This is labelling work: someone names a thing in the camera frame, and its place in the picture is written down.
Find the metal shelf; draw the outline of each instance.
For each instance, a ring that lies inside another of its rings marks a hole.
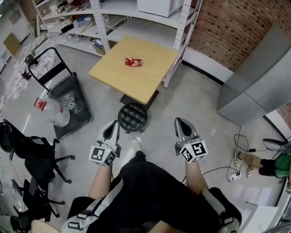
[[[167,18],[160,15],[138,11],[136,0],[110,0],[108,2],[101,3],[100,5],[101,9],[99,11],[102,14],[128,15],[154,21],[174,28],[178,28],[180,26],[182,7]],[[193,12],[194,8],[191,7],[188,15],[192,14]]]
[[[176,31],[176,29],[165,25],[132,18],[112,31],[106,38],[110,41],[119,42],[125,35],[134,35],[172,49]]]
[[[123,20],[124,20],[124,17],[111,16],[110,20],[105,23],[106,30],[109,31],[111,28],[115,27],[117,24],[121,23]],[[98,35],[97,26],[96,25],[92,25],[89,28],[85,29],[87,25],[88,25],[88,23],[87,24],[84,23],[84,24],[82,24],[81,26],[79,26],[77,28],[73,28],[73,29],[69,30],[68,33],[100,38],[100,35]],[[62,23],[59,22],[55,26],[53,26],[51,29],[49,29],[49,32],[61,33],[61,29],[63,27],[64,26],[62,25]]]
[[[65,16],[65,15],[86,15],[86,14],[93,14],[94,13],[94,11],[92,9],[78,10],[78,11],[77,10],[78,10],[78,8],[75,8],[75,9],[71,10],[70,12],[63,12],[60,14],[50,12],[50,13],[46,14],[44,17],[42,17],[42,19],[47,20],[47,19]]]
[[[36,7],[40,7],[41,5],[43,5],[44,3],[48,2],[48,1],[50,1],[50,0],[44,0],[43,2],[41,2],[41,3],[39,3],[39,4],[35,5],[35,6]]]
[[[58,45],[63,45],[63,46],[68,46],[74,49],[79,49],[88,53],[92,53],[94,55],[98,56],[103,56],[102,54],[99,54],[96,52],[96,50],[92,47],[90,47],[90,40],[89,39],[84,39],[80,42],[72,43],[71,41],[66,41],[64,39],[58,39],[56,40],[56,44]]]

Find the round stool seat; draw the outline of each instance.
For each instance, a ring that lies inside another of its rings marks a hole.
[[[124,105],[117,118],[121,128],[128,132],[142,130],[147,122],[147,112],[139,103],[130,103]]]

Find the gray floor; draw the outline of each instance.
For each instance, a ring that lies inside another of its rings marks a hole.
[[[91,121],[80,130],[67,135],[57,146],[56,157],[73,154],[74,161],[60,163],[60,169],[72,184],[63,183],[57,175],[50,185],[50,198],[65,200],[66,205],[57,206],[61,217],[52,216],[50,224],[60,230],[67,217],[70,204],[75,197],[86,196],[98,166],[88,160],[90,146],[94,144],[97,133],[107,122],[117,118],[118,111],[123,106],[119,102],[122,93],[89,76],[88,72],[98,62],[99,57],[76,49],[59,46],[58,51],[68,67],[78,75],[83,94],[92,114]],[[3,70],[1,79],[7,81],[10,77],[12,61]],[[228,166],[232,158],[235,144],[234,134],[239,132],[239,126],[216,113],[216,102],[221,86],[199,72],[180,65],[170,81],[168,89],[159,87],[159,95],[149,109],[149,120],[144,133],[125,134],[120,131],[119,144],[122,146],[121,157],[116,159],[113,174],[116,176],[125,163],[126,154],[130,151],[130,139],[140,137],[147,160],[167,170],[179,181],[185,175],[185,162],[177,157],[174,151],[176,141],[174,119],[182,117],[192,122],[201,138],[205,140],[209,155],[200,162],[202,172]],[[47,137],[52,142],[55,137],[52,124],[47,123],[41,112],[36,109],[34,101],[37,97],[46,96],[41,86],[35,80],[24,90],[20,97],[5,103],[3,118],[8,119],[27,136],[37,135]],[[249,139],[249,148],[265,149],[263,138],[280,139],[276,131],[263,119],[253,121],[241,128],[241,134]],[[246,142],[240,140],[240,145],[246,147]],[[271,158],[273,152],[256,152],[261,158]],[[10,188],[12,177],[23,182],[30,180],[30,175],[24,167],[24,161],[14,157],[12,165],[7,154],[0,151],[0,179],[4,183],[9,206],[21,204],[20,197]],[[274,205],[281,185],[279,179],[262,177],[253,172],[250,179],[245,175],[243,166],[242,178],[231,183],[226,180],[227,169],[220,169],[205,175],[210,187],[220,188],[225,195],[234,201],[236,199],[251,201],[263,205]]]

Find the shoe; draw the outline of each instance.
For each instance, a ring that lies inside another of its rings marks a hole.
[[[235,167],[240,167],[242,160],[239,158],[239,155],[241,154],[240,151],[235,151],[235,159],[233,161]]]
[[[138,151],[142,151],[144,153],[144,151],[141,148],[140,141],[138,141],[137,138],[133,138],[130,143],[134,153],[137,153]]]
[[[246,164],[246,178],[250,178],[251,177],[251,164],[250,163],[247,163]]]

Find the shopping cart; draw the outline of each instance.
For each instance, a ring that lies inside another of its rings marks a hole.
[[[60,63],[50,69],[41,78],[37,78],[31,72],[30,66],[34,63],[34,61],[39,59],[44,53],[51,49],[56,52],[57,56],[60,59]],[[51,89],[48,89],[45,84],[53,79],[55,76],[57,76],[64,69],[67,69],[70,75],[57,83]],[[38,83],[41,84],[42,87],[48,91],[47,94],[49,98],[62,103],[70,110],[70,121],[65,127],[59,127],[54,125],[56,138],[61,138],[67,133],[77,130],[90,120],[91,114],[88,111],[88,107],[80,89],[77,74],[69,70],[56,48],[50,47],[44,50],[41,54],[39,54],[31,61],[30,65],[28,66],[28,70],[31,75],[38,81]]]

